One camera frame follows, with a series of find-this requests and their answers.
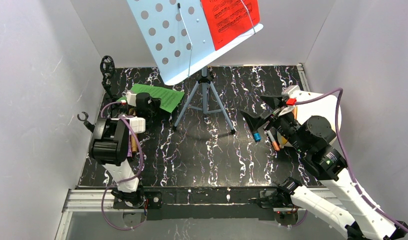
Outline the black marker blue cap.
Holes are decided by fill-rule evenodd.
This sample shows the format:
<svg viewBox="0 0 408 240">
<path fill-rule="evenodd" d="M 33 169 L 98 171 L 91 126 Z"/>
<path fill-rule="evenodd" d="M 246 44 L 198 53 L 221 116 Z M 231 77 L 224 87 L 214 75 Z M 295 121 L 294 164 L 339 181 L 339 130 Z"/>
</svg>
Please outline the black marker blue cap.
<svg viewBox="0 0 408 240">
<path fill-rule="evenodd" d="M 261 138 L 261 135 L 260 135 L 259 130 L 258 130 L 257 128 L 251 130 L 251 134 L 252 134 L 253 139 L 254 139 L 254 141 L 255 141 L 256 143 L 258 143 L 258 142 L 261 141 L 262 138 Z"/>
</svg>

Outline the green sheet music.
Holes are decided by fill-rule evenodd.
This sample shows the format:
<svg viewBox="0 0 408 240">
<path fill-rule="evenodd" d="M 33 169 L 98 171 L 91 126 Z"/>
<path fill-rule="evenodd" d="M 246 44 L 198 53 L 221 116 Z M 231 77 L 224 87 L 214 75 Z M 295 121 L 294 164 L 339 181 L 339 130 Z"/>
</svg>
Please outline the green sheet music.
<svg viewBox="0 0 408 240">
<path fill-rule="evenodd" d="M 171 88 L 140 83 L 134 84 L 130 91 L 137 95 L 139 93 L 148 93 L 153 98 L 159 98 L 161 101 L 160 108 L 168 113 L 172 113 L 176 109 L 185 95 L 184 92 L 173 90 Z"/>
</svg>

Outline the gold microphone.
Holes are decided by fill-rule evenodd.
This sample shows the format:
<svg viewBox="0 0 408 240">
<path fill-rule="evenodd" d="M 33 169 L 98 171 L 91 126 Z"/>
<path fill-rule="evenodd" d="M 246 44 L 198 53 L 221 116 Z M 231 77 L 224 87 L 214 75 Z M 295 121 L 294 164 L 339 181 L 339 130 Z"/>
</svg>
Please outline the gold microphone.
<svg viewBox="0 0 408 240">
<path fill-rule="evenodd" d="M 134 108 L 130 108 L 128 111 L 129 116 L 136 116 L 136 110 Z M 130 135 L 130 150 L 131 150 L 131 155 L 134 156 L 138 152 L 138 145 L 135 141 L 135 138 L 133 135 Z"/>
</svg>

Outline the black tripod mic stand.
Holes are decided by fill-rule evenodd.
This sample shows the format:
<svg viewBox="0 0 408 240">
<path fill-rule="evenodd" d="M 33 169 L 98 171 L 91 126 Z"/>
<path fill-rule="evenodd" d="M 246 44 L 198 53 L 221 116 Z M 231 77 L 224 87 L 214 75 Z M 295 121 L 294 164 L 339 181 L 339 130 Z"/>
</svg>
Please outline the black tripod mic stand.
<svg viewBox="0 0 408 240">
<path fill-rule="evenodd" d="M 113 58 L 110 55 L 105 55 L 100 62 L 100 72 L 102 74 L 102 82 L 101 85 L 105 91 L 105 93 L 108 95 L 108 97 L 111 99 L 112 102 L 116 102 L 119 98 L 112 94 L 111 92 L 111 84 L 110 80 L 113 78 L 116 72 L 116 67 Z"/>
</svg>

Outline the black round-base mic stand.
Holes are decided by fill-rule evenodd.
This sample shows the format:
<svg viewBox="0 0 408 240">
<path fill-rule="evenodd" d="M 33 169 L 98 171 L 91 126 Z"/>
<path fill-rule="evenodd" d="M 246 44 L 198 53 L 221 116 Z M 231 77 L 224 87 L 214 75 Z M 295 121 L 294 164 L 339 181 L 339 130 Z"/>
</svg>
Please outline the black round-base mic stand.
<svg viewBox="0 0 408 240">
<path fill-rule="evenodd" d="M 82 111 L 81 114 L 83 115 L 83 118 L 81 115 L 78 113 L 77 114 L 77 119 L 83 123 L 83 125 L 91 132 L 93 133 L 95 130 L 95 125 L 89 122 L 89 114 L 85 111 Z"/>
</svg>

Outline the grey tripod music stand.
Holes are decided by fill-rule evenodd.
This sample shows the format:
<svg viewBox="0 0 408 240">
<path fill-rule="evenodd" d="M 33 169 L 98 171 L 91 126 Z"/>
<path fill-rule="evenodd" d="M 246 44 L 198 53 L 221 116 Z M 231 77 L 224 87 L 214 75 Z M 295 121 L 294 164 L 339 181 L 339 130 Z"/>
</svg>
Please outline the grey tripod music stand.
<svg viewBox="0 0 408 240">
<path fill-rule="evenodd" d="M 151 55 L 158 67 L 163 83 L 174 86 L 196 72 L 201 78 L 190 92 L 181 115 L 191 107 L 191 100 L 198 88 L 202 89 L 200 110 L 209 114 L 209 94 L 215 93 L 214 75 L 208 65 L 237 47 L 263 29 L 248 32 L 215 50 L 202 0 L 130 0 L 128 6 L 138 24 Z"/>
</svg>

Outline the purple glitter microphone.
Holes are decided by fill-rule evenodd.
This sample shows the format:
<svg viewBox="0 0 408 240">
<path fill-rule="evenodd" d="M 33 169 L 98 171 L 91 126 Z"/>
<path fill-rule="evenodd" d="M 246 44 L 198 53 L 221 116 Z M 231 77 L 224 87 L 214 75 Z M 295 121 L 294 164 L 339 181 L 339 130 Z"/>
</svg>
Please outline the purple glitter microphone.
<svg viewBox="0 0 408 240">
<path fill-rule="evenodd" d="M 132 157 L 132 150 L 131 150 L 131 145 L 128 145 L 128 152 L 127 152 L 128 157 Z"/>
</svg>

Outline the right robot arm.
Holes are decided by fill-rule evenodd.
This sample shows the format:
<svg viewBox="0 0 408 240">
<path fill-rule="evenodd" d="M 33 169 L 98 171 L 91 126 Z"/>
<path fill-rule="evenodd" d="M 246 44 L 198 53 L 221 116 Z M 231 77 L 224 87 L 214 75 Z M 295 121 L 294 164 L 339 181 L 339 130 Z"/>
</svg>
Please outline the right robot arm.
<svg viewBox="0 0 408 240">
<path fill-rule="evenodd" d="M 272 112 L 252 115 L 242 110 L 251 133 L 259 140 L 258 129 L 275 129 L 301 155 L 304 168 L 327 187 L 342 207 L 323 199 L 299 181 L 288 178 L 271 195 L 257 200 L 302 207 L 336 229 L 347 240 L 397 240 L 408 235 L 408 225 L 388 216 L 354 177 L 344 150 L 332 142 L 339 138 L 339 120 L 330 122 L 317 105 L 321 96 L 300 101 L 297 97 L 264 95 Z"/>
</svg>

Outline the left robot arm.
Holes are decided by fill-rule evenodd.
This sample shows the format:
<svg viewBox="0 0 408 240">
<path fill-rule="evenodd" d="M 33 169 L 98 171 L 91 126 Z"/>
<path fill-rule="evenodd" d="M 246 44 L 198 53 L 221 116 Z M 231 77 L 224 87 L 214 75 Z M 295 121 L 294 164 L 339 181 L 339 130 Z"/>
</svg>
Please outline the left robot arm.
<svg viewBox="0 0 408 240">
<path fill-rule="evenodd" d="M 140 174 L 144 166 L 138 134 L 146 130 L 146 121 L 159 110 L 161 99 L 147 92 L 127 92 L 126 98 L 117 104 L 132 107 L 134 114 L 121 114 L 118 118 L 101 116 L 95 124 L 85 121 L 92 133 L 88 156 L 103 166 L 111 175 L 114 186 L 112 195 L 129 207 L 140 208 L 146 203 Z M 139 157 L 139 170 L 134 172 L 129 161 L 134 153 Z"/>
</svg>

